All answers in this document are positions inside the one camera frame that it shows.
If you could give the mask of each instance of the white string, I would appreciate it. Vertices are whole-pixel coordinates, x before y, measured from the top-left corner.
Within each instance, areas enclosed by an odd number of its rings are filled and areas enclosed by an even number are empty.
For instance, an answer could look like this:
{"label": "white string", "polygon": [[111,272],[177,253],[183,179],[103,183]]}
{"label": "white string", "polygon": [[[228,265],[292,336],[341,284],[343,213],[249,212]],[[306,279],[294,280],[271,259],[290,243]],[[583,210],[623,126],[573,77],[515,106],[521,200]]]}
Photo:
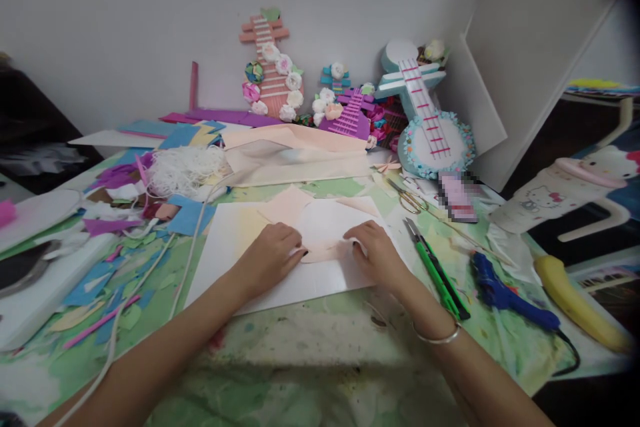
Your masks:
{"label": "white string", "polygon": [[64,425],[64,423],[68,421],[71,418],[71,416],[74,415],[78,411],[78,409],[80,409],[80,407],[82,407],[82,405],[84,405],[87,399],[91,397],[91,395],[96,391],[96,389],[98,388],[98,386],[100,385],[104,377],[107,375],[107,372],[109,371],[109,369],[111,368],[111,365],[113,364],[113,358],[115,357],[115,345],[117,341],[116,334],[118,331],[118,321],[120,320],[120,315],[122,314],[124,306],[136,294],[139,288],[145,283],[147,278],[151,275],[151,272],[153,272],[155,267],[160,263],[160,260],[165,255],[165,252],[167,251],[167,248],[169,247],[169,244],[171,243],[174,237],[175,237],[175,233],[171,234],[171,237],[165,244],[165,247],[162,249],[160,256],[155,260],[151,268],[147,270],[147,273],[145,274],[144,277],[142,277],[140,282],[138,282],[138,284],[135,286],[135,289],[133,289],[133,291],[127,296],[127,298],[125,298],[120,303],[120,306],[118,307],[117,313],[115,314],[115,318],[113,320],[113,328],[111,329],[111,337],[109,338],[109,354],[107,355],[107,361],[105,363],[105,366],[102,367],[102,371],[100,371],[100,374],[98,375],[98,377],[93,381],[91,387],[89,387],[89,389],[80,398],[80,400],[78,400],[78,402],[76,402],[76,404],[71,409],[69,409],[67,413],[60,420],[58,420],[58,422],[56,422],[54,427],[62,427],[62,425]]}
{"label": "white string", "polygon": [[224,151],[214,145],[159,150],[153,153],[153,165],[146,171],[147,190],[163,198],[176,193],[191,198],[212,175],[223,177],[230,171]]}

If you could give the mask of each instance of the white cable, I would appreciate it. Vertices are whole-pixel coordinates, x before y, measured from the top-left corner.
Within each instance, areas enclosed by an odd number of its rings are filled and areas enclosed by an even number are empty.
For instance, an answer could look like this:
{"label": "white cable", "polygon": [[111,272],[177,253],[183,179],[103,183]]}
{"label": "white cable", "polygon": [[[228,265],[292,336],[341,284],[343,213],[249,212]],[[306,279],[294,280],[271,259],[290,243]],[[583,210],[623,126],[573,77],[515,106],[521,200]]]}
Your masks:
{"label": "white cable", "polygon": [[193,257],[193,250],[195,249],[195,241],[198,238],[198,232],[200,231],[200,223],[202,222],[202,217],[205,215],[205,209],[207,208],[207,204],[209,203],[209,199],[213,196],[213,194],[218,190],[218,185],[222,182],[219,181],[213,187],[211,187],[211,191],[209,195],[207,195],[207,199],[202,203],[202,208],[200,209],[200,215],[198,216],[198,222],[195,224],[195,231],[193,232],[193,238],[191,239],[191,247],[189,248],[189,255],[187,256],[187,265],[185,266],[185,273],[182,275],[182,280],[180,281],[180,285],[178,287],[178,293],[173,299],[173,307],[171,307],[171,313],[169,314],[169,320],[173,318],[173,314],[175,314],[175,309],[178,305],[178,299],[180,298],[180,294],[182,293],[182,287],[185,285],[185,280],[187,279],[187,274],[189,273],[189,268],[191,267],[191,258]]}
{"label": "white cable", "polygon": [[84,405],[87,399],[91,397],[91,395],[96,391],[96,389],[98,388],[98,386],[100,385],[104,377],[107,375],[107,372],[109,371],[113,363],[113,358],[115,357],[115,345],[116,345],[116,334],[118,330],[118,321],[120,320],[120,315],[124,310],[124,306],[127,304],[129,299],[131,299],[135,295],[138,289],[145,283],[145,280],[147,280],[147,278],[151,275],[151,272],[153,272],[155,267],[160,263],[160,260],[165,255],[165,252],[167,251],[167,248],[169,247],[169,244],[171,243],[174,237],[175,237],[175,233],[171,234],[171,237],[165,244],[165,247],[162,249],[160,256],[155,260],[151,268],[147,270],[147,273],[145,274],[144,277],[142,277],[140,282],[138,282],[138,284],[135,286],[135,289],[133,289],[133,291],[129,294],[129,296],[127,296],[127,298],[125,298],[120,303],[120,306],[118,307],[118,311],[115,314],[115,318],[113,320],[113,328],[111,329],[111,337],[109,338],[109,354],[107,356],[107,361],[105,363],[105,366],[102,367],[102,371],[100,371],[100,374],[98,374],[98,377],[93,381],[91,387],[89,387],[89,389],[80,398],[80,400],[78,400],[78,402],[76,402],[76,404],[71,409],[69,409],[69,411],[67,411],[67,413],[60,420],[58,420],[58,422],[56,422],[54,427],[62,427],[64,423],[68,421],[71,418],[71,416],[74,415],[78,411],[78,409],[80,409],[80,407],[82,407],[82,405]]}

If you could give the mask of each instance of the pink paper flower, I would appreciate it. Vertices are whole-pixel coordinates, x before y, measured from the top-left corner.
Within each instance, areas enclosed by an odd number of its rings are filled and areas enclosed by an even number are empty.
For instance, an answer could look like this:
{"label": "pink paper flower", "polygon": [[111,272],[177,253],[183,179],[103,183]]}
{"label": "pink paper flower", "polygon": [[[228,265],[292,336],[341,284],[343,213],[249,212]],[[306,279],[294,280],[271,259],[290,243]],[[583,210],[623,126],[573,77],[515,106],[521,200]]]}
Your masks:
{"label": "pink paper flower", "polygon": [[242,95],[246,101],[253,103],[260,100],[260,87],[251,82],[242,84]]}
{"label": "pink paper flower", "polygon": [[286,53],[281,53],[280,58],[275,61],[275,69],[280,75],[288,75],[293,68],[293,62]]}
{"label": "pink paper flower", "polygon": [[330,103],[325,110],[327,120],[336,120],[342,115],[343,107],[339,103]]}

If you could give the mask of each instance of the white paper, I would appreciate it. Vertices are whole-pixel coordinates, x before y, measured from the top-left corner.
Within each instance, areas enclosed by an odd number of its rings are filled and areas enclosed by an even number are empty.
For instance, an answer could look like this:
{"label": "white paper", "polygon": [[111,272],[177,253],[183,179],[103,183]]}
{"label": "white paper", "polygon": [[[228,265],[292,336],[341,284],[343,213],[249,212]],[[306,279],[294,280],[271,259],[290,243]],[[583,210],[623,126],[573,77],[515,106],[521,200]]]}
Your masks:
{"label": "white paper", "polygon": [[[377,211],[371,197],[360,197],[370,202]],[[200,262],[197,266],[185,307],[197,299],[210,285],[218,280],[238,260],[236,242],[239,232],[237,219],[239,212],[259,203],[221,203],[213,218],[209,237],[205,242]],[[340,240],[351,227],[373,220],[385,228],[389,237],[391,231],[381,217],[347,207],[335,199],[316,199],[301,214],[295,226],[305,240],[314,244],[329,240]],[[235,315],[303,302],[317,297],[369,287],[373,282],[366,277],[355,263],[351,250],[340,260],[329,260],[315,264],[299,264],[280,284],[270,292],[253,300]]]}

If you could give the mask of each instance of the blurred object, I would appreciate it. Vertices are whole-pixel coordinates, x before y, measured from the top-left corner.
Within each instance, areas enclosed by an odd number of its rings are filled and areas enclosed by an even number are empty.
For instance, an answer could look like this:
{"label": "blurred object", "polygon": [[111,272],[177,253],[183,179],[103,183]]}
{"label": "blurred object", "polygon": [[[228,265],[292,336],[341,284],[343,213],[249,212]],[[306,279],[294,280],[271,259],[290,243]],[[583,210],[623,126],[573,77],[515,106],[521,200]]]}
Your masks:
{"label": "blurred object", "polygon": [[[93,147],[64,145],[80,136],[24,73],[0,69],[0,173],[35,194],[48,192],[103,160]],[[32,152],[21,156],[43,144],[57,145],[57,153],[38,153],[37,163],[30,160]]]}
{"label": "blurred object", "polygon": [[473,208],[473,180],[467,172],[439,172],[438,184],[449,218],[453,222],[477,224],[478,215]]}
{"label": "blurred object", "polygon": [[35,147],[16,149],[0,153],[0,165],[13,175],[39,175],[40,173],[61,173],[72,163],[87,160],[75,148],[64,143],[44,143]]}

